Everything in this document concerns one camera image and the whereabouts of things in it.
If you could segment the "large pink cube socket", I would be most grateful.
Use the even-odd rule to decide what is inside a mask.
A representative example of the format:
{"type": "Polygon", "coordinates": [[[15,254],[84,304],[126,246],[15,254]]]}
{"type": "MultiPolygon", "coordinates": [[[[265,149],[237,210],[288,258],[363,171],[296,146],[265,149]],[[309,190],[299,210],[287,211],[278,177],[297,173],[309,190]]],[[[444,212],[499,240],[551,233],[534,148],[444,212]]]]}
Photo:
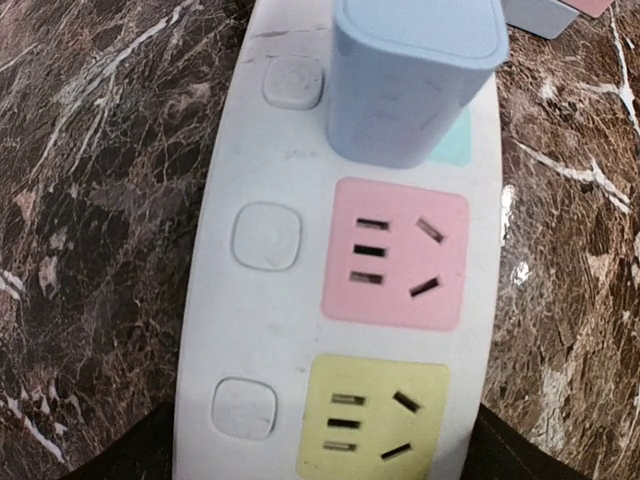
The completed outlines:
{"type": "Polygon", "coordinates": [[[598,18],[613,3],[613,0],[563,0],[563,3],[592,18],[598,18]]]}

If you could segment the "white multicolour power strip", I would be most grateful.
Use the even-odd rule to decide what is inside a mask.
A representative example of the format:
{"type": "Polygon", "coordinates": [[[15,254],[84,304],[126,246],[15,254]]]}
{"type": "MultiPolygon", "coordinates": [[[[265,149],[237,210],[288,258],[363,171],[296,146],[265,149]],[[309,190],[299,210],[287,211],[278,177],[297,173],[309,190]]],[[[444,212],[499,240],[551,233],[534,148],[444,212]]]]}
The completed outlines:
{"type": "Polygon", "coordinates": [[[424,162],[327,136],[336,1],[254,5],[203,197],[177,479],[459,479],[496,310],[495,72],[424,162]]]}

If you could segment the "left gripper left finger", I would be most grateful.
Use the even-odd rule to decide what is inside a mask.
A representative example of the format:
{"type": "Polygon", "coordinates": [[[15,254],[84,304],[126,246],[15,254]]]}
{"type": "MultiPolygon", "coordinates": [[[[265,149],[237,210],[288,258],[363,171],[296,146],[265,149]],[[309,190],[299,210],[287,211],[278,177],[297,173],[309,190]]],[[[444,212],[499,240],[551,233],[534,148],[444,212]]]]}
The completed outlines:
{"type": "Polygon", "coordinates": [[[174,403],[162,403],[96,458],[63,476],[62,479],[171,479],[174,410],[174,403]]]}

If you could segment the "small blue plug adapter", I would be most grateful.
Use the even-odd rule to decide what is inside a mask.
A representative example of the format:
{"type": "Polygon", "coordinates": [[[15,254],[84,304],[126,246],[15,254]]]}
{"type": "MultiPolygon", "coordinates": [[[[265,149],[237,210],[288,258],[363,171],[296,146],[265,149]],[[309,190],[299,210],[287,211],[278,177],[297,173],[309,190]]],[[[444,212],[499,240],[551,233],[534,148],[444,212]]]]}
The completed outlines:
{"type": "Polygon", "coordinates": [[[360,163],[425,161],[508,55],[498,1],[336,1],[327,136],[360,163]]]}

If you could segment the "grey-blue power strip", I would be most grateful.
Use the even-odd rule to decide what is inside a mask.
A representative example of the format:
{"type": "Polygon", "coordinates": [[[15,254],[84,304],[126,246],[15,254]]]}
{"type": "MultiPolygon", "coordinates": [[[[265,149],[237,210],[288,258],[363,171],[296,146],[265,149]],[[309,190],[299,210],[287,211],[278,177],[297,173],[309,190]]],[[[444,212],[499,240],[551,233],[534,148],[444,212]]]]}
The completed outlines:
{"type": "Polygon", "coordinates": [[[579,16],[579,11],[556,0],[502,0],[506,23],[544,39],[555,39],[579,16]]]}

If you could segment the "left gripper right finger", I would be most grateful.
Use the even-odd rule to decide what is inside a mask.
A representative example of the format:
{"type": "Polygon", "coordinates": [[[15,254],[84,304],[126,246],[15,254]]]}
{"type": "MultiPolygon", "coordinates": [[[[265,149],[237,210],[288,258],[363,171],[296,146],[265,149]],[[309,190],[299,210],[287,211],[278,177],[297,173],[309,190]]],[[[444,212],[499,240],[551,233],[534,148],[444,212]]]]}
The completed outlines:
{"type": "Polygon", "coordinates": [[[484,404],[464,464],[464,480],[588,480],[546,454],[484,404]]]}

